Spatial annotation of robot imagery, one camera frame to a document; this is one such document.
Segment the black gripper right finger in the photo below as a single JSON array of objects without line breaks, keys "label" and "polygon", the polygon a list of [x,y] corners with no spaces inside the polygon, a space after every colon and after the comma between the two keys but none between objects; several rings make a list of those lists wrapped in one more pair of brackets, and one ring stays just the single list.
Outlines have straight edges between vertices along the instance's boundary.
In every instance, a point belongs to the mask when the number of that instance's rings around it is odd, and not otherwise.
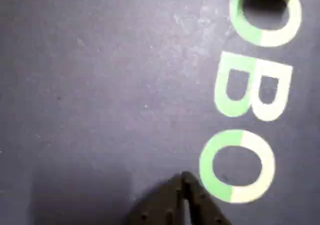
[{"label": "black gripper right finger", "polygon": [[192,225],[231,225],[191,172],[181,173],[181,189],[183,199],[188,202]]}]

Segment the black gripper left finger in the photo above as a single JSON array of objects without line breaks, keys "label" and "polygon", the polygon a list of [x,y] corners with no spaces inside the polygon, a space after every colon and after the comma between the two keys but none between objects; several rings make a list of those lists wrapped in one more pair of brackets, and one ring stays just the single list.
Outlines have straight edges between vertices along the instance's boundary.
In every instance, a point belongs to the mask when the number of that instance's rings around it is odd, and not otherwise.
[{"label": "black gripper left finger", "polygon": [[127,225],[182,225],[184,194],[180,174],[164,180],[146,192],[130,209]]}]

